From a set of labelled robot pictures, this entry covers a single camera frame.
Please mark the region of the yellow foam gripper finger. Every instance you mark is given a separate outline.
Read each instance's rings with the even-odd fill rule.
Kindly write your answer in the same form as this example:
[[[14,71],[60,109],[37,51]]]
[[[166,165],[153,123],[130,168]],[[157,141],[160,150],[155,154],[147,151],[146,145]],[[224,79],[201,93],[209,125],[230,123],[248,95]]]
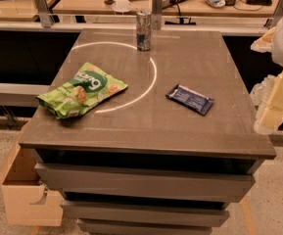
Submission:
[[[250,93],[258,106],[254,130],[258,134],[269,135],[283,123],[283,71],[277,76],[269,74],[256,84]]]
[[[260,53],[270,52],[272,48],[274,31],[274,27],[269,29],[262,37],[252,43],[251,49]]]

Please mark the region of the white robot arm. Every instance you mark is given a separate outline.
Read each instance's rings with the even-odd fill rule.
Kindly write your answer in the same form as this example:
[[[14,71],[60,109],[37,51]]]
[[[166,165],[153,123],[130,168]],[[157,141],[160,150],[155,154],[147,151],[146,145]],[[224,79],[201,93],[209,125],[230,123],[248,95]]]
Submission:
[[[283,67],[283,17],[275,27],[254,41],[251,49],[270,52],[272,61]],[[283,123],[283,71],[265,84],[254,124],[254,130],[259,134],[271,134]]]

